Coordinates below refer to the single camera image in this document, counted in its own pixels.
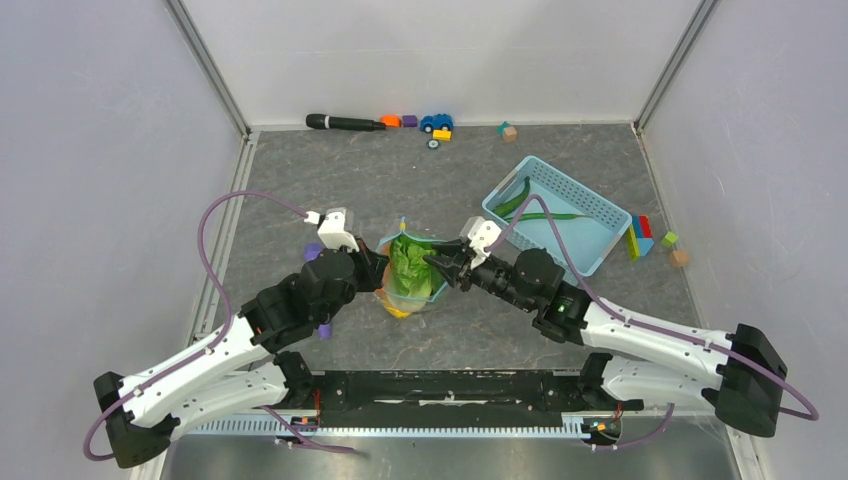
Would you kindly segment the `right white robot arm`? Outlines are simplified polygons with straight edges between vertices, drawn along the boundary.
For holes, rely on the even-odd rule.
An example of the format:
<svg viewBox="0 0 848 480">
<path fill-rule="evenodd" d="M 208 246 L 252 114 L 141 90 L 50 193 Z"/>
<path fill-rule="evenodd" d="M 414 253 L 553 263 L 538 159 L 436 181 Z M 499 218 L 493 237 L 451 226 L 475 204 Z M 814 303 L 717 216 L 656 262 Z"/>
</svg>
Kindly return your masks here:
<svg viewBox="0 0 848 480">
<path fill-rule="evenodd" d="M 525 312 L 557 342 L 607 350 L 588 361 L 577 382 L 591 408 L 616 401 L 710 407 L 726 425 L 752 436 L 776 433 L 788 368 L 766 335 L 740 324 L 733 332 L 687 328 L 622 308 L 565 281 L 544 249 L 514 263 L 477 259 L 461 240 L 438 243 L 425 262 L 448 285 L 478 287 Z"/>
</svg>

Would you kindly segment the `clear zip top bag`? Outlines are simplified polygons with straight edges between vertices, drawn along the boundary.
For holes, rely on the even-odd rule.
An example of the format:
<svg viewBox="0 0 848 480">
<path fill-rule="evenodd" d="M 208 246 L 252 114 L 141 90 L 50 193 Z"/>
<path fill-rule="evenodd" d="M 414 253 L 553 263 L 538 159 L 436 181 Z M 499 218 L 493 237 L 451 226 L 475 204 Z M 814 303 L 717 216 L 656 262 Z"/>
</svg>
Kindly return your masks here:
<svg viewBox="0 0 848 480">
<path fill-rule="evenodd" d="M 385 310 L 403 319 L 434 308 L 448 288 L 443 277 L 425 260 L 436 253 L 438 239 L 408 229 L 404 216 L 380 239 L 377 252 L 389 259 L 376 295 Z"/>
</svg>

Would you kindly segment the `green toy cabbage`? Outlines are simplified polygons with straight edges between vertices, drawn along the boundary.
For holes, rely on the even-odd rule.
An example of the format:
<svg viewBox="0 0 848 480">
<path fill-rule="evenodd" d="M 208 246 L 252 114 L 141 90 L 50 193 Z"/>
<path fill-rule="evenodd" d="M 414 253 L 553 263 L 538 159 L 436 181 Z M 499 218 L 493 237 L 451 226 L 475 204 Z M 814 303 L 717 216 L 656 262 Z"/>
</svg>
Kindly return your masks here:
<svg viewBox="0 0 848 480">
<path fill-rule="evenodd" d="M 395 292 L 409 298 L 429 298 L 437 292 L 444 280 L 423 260 L 424 256 L 435 254 L 431 242 L 405 235 L 396 237 L 389 248 Z"/>
</svg>

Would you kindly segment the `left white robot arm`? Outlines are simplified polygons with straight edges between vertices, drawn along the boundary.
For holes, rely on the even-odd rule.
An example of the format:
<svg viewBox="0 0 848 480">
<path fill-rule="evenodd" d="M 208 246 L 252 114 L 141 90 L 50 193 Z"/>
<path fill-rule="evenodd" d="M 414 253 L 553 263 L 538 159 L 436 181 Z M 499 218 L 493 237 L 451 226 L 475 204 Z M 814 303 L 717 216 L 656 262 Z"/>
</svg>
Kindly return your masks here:
<svg viewBox="0 0 848 480">
<path fill-rule="evenodd" d="M 136 374 L 101 374 L 93 382 L 98 422 L 112 449 L 101 458 L 130 469 L 217 416 L 281 401 L 306 405 L 314 381 L 290 362 L 288 346 L 330 323 L 357 294 L 381 289 L 388 265 L 387 255 L 366 246 L 324 249 L 203 340 Z"/>
</svg>

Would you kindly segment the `yellow toy mango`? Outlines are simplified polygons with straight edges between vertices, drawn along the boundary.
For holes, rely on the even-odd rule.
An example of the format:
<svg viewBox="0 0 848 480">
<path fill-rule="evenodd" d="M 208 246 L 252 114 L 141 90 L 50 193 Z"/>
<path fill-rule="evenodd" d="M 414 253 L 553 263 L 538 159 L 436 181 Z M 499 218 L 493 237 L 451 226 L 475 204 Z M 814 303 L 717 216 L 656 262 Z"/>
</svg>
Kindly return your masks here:
<svg viewBox="0 0 848 480">
<path fill-rule="evenodd" d="M 411 315 L 411 312 L 399 310 L 390 303 L 383 303 L 382 306 L 392 317 L 396 319 L 404 319 Z"/>
</svg>

